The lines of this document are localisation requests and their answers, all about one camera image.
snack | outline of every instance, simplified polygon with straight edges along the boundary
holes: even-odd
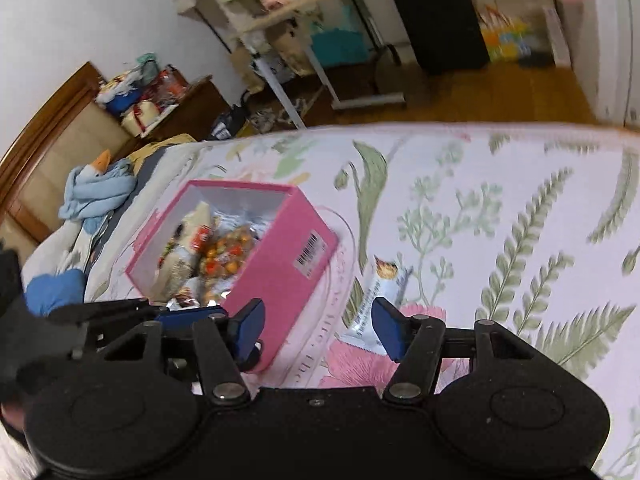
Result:
[[[152,302],[167,302],[196,274],[198,261],[212,233],[209,204],[200,202],[176,229],[175,244],[160,258],[160,268],[152,288]]]
[[[358,313],[340,340],[368,350],[376,354],[385,355],[385,348],[380,343],[371,321],[371,305],[376,298],[385,298],[398,306],[404,295],[407,279],[413,269],[403,269],[394,262],[385,262],[376,257],[376,269],[373,282],[364,295]]]
[[[205,306],[216,306],[222,304],[224,298],[220,296],[217,292],[213,292],[212,290],[208,290],[204,295],[204,305]]]
[[[234,276],[249,257],[254,244],[249,224],[233,229],[206,249],[206,256],[200,262],[200,274],[207,279]]]
[[[201,306],[203,285],[202,278],[198,276],[188,279],[175,295],[178,304],[183,308]]]

wooden floor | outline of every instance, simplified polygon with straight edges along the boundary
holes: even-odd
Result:
[[[341,99],[371,94],[367,66],[328,71]],[[521,68],[513,63],[492,64],[484,70],[427,77],[417,65],[379,67],[383,92],[404,91],[407,103],[335,112],[325,91],[305,117],[307,126],[362,124],[380,121],[531,122],[561,121],[597,124],[573,72],[559,68]],[[294,97],[319,88],[316,76],[286,85]],[[251,108],[275,103],[270,91],[254,96]]]

wooden headboard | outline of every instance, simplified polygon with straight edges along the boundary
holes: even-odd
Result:
[[[100,73],[86,63],[34,115],[0,162],[0,238],[21,262],[62,225],[66,177],[129,134],[94,103]]]

teal bag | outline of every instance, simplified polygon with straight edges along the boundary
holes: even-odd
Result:
[[[320,23],[314,24],[317,32],[311,36],[311,48],[324,68],[365,63],[369,60],[369,50],[364,38],[352,25],[351,7],[345,6],[343,11],[343,28],[325,30]]]

blue gripper pad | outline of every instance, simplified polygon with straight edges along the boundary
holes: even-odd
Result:
[[[203,306],[200,308],[186,308],[183,310],[162,312],[156,317],[156,321],[160,321],[165,330],[185,329],[190,328],[196,321],[205,319],[215,312],[226,314],[226,310],[222,307]]]
[[[249,358],[264,329],[264,317],[264,303],[254,298],[229,319],[226,334],[229,350],[236,361],[242,362]]]
[[[371,320],[386,354],[392,361],[400,362],[411,344],[409,318],[385,298],[376,298],[371,305]]]

